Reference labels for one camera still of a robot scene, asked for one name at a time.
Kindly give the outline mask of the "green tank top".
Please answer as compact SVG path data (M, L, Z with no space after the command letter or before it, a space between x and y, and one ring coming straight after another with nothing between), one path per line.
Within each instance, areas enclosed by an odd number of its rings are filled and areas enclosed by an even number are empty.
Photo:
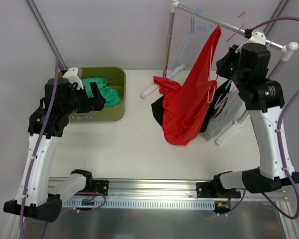
M90 83L96 82L101 95L105 98L105 108L115 107L121 103L121 98L119 96L118 90L115 90L107 85L107 80L105 78L85 78L82 80L83 86L85 87L88 98L93 97Z

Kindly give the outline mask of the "red tank top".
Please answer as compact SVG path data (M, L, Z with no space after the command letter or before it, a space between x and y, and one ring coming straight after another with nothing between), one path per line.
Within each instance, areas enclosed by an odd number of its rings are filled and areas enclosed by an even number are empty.
M217 89L217 82L209 77L220 37L221 27L217 26L182 85L166 77L153 77L164 95L162 130L169 144L186 146L199 134Z

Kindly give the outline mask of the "black tank top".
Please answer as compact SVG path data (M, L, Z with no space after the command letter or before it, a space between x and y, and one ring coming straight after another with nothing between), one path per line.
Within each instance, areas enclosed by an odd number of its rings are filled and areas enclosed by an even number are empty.
M214 109L214 103L216 102L216 97L219 96L219 94L216 91L214 93L213 100L210 103L210 106L209 106L209 108L206 112L204 121L201 125L200 131L199 131L200 133L203 133L203 132L206 131L207 126L208 126L211 118L213 116L215 116L215 114L219 110L219 109L217 109L217 110ZM158 100L156 100L154 103L151 104L154 119L158 122L158 124L160 126L162 126L162 124L163 124L163 114L164 114L164 108L163 108L163 105L162 105L163 100L164 100L164 96L160 97Z

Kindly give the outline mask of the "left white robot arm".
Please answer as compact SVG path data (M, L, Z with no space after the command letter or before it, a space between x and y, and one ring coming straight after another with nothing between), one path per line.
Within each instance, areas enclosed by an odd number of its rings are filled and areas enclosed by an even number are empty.
M22 181L15 198L4 203L5 213L52 223L60 215L62 204L73 195L92 192L92 173L82 169L73 170L56 189L48 189L54 153L69 116L104 108L105 99L97 84L90 83L90 88L91 98L78 82L66 78L47 81L45 96L29 118L29 148Z

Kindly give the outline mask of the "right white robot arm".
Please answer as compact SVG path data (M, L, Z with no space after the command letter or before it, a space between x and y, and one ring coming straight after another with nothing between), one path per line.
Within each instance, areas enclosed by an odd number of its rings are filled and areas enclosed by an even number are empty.
M271 53L260 43L233 45L217 61L216 73L232 80L249 113L260 154L260 165L245 171L214 176L212 192L224 197L234 189L267 193L299 183L299 172L288 159L281 119L284 108L282 86L267 78Z

